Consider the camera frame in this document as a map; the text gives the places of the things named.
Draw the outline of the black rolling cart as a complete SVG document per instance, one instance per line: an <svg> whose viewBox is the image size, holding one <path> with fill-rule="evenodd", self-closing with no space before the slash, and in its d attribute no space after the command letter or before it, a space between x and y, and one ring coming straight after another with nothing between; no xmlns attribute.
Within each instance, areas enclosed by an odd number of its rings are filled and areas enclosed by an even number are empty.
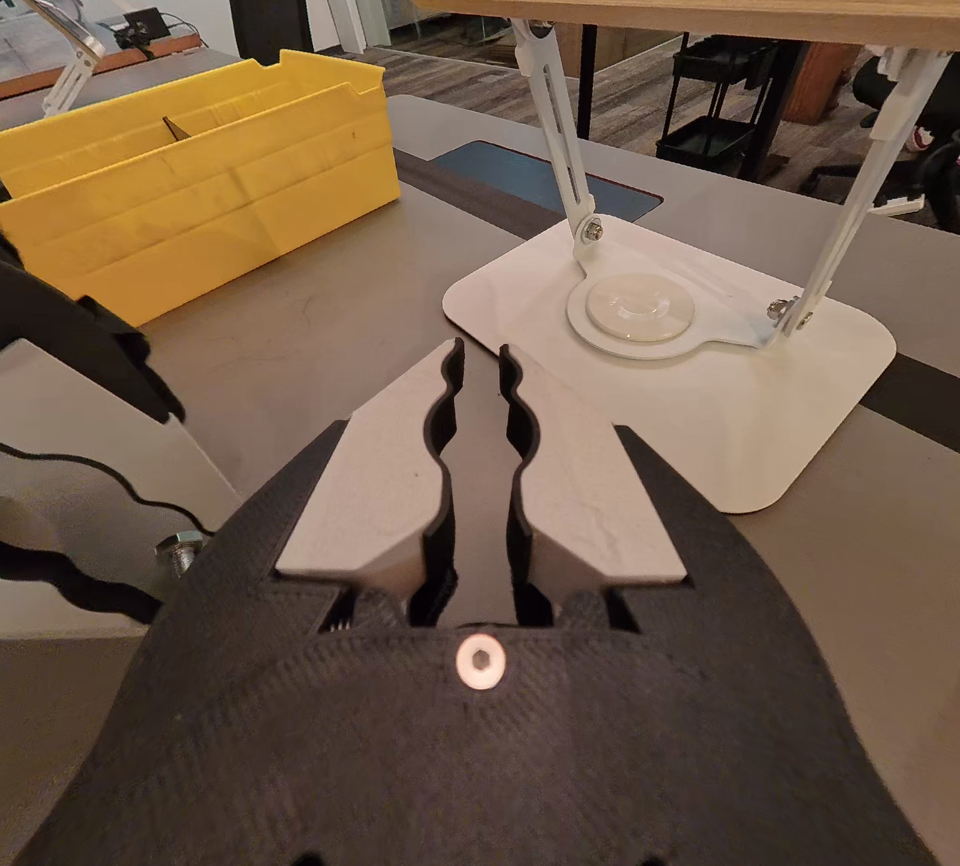
<svg viewBox="0 0 960 866"><path fill-rule="evenodd" d="M737 172L767 99L779 46L778 40L723 34L691 43L690 33L684 33L673 56L673 81L655 156L707 172ZM713 97L704 115L675 126L678 92L686 80L711 84ZM748 121L723 116L726 96L738 85L757 94Z"/></svg>

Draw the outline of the brown wooden cabinet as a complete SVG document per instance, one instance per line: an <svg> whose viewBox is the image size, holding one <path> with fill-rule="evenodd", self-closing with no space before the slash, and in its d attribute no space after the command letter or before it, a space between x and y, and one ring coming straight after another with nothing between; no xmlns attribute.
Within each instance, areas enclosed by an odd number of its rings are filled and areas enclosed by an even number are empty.
<svg viewBox="0 0 960 866"><path fill-rule="evenodd" d="M819 124L836 108L861 49L859 44L811 43L782 119L808 126Z"/></svg>

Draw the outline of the yellow plastic bin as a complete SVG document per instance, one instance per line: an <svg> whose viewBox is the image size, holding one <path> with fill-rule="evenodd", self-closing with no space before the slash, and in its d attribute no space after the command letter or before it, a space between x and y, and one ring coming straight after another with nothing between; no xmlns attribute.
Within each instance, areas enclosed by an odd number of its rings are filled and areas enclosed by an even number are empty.
<svg viewBox="0 0 960 866"><path fill-rule="evenodd" d="M401 195L384 68L283 50L2 132L2 231L139 326Z"/></svg>

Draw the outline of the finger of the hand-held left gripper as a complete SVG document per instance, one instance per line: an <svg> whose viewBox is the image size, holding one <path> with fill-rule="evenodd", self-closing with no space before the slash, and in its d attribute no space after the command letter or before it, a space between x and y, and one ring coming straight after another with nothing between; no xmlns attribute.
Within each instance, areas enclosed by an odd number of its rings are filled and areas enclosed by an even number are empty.
<svg viewBox="0 0 960 866"><path fill-rule="evenodd" d="M161 608L144 591L95 578L59 552L1 544L4 642L136 638Z"/></svg>
<svg viewBox="0 0 960 866"><path fill-rule="evenodd" d="M17 452L106 468L208 531L241 502L176 417L156 421L27 340L2 351L1 401L2 444Z"/></svg>

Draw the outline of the silver hex bolt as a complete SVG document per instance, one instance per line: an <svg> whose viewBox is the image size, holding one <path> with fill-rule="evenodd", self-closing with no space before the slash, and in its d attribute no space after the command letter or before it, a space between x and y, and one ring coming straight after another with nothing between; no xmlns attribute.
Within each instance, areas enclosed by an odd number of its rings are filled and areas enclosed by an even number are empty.
<svg viewBox="0 0 960 866"><path fill-rule="evenodd" d="M174 578L180 579L196 561L208 537L198 530L188 530L164 538L154 548L159 563L168 567Z"/></svg>

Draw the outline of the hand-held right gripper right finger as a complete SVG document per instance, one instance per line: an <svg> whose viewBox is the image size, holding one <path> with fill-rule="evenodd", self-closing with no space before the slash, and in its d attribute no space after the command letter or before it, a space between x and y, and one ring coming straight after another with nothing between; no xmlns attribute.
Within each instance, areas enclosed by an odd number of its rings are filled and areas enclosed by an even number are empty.
<svg viewBox="0 0 960 866"><path fill-rule="evenodd" d="M520 458L506 531L515 610L681 583L686 566L609 418L516 345L498 366Z"/></svg>

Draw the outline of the black office chair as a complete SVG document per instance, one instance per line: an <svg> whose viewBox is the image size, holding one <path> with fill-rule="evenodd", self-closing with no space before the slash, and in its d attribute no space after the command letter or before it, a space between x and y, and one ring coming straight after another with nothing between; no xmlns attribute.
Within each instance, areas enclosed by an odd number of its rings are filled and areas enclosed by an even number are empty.
<svg viewBox="0 0 960 866"><path fill-rule="evenodd" d="M872 112L861 126L872 127L894 83L880 73L880 58L874 56L853 78L854 98ZM901 215L888 208L894 201L923 200L933 217L933 226L941 231L959 233L958 159L959 159L959 54L955 53L918 116L918 125L907 136L904 147L914 143L914 133L926 131L928 143L914 159L896 160L873 200L873 212ZM800 195L813 195L824 178L854 179L859 164L823 164L813 167L800 183Z"/></svg>

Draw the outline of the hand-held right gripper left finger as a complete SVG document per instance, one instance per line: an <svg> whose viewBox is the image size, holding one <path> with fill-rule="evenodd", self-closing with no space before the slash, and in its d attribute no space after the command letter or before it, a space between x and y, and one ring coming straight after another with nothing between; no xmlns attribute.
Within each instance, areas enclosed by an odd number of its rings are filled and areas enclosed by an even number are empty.
<svg viewBox="0 0 960 866"><path fill-rule="evenodd" d="M442 453L457 430L465 345L451 338L342 427L275 563L277 577L382 590L438 620L456 590L456 521Z"/></svg>

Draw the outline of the small black device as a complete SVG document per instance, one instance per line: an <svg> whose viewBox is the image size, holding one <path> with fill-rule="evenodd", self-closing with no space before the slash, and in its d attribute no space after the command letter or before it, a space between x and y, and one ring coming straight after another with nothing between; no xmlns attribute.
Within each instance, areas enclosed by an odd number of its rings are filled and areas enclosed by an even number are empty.
<svg viewBox="0 0 960 866"><path fill-rule="evenodd" d="M124 23L113 29L116 45L121 49L136 49L150 59L152 44L171 37L171 30L157 7L136 9L123 14Z"/></svg>

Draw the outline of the white desk stand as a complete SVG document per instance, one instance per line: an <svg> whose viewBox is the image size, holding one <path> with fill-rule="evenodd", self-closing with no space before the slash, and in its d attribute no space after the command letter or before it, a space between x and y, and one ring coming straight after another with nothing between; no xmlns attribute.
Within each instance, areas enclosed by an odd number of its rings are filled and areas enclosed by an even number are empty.
<svg viewBox="0 0 960 866"><path fill-rule="evenodd" d="M19 0L42 20L65 36L74 48L50 92L42 101L43 116L57 116L68 111L83 87L92 77L107 50L97 37L79 20L68 16L48 0Z"/></svg>

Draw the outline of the white stand with wooden board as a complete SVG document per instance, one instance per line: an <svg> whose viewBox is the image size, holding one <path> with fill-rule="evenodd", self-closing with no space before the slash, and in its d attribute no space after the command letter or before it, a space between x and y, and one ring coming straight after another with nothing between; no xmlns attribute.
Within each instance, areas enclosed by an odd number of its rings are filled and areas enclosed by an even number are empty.
<svg viewBox="0 0 960 866"><path fill-rule="evenodd" d="M894 358L880 321L826 293L958 50L958 0L414 1L510 18L564 212L450 286L446 317L492 351L532 356L722 511L778 500ZM894 92L801 287L596 211L556 21L882 48Z"/></svg>

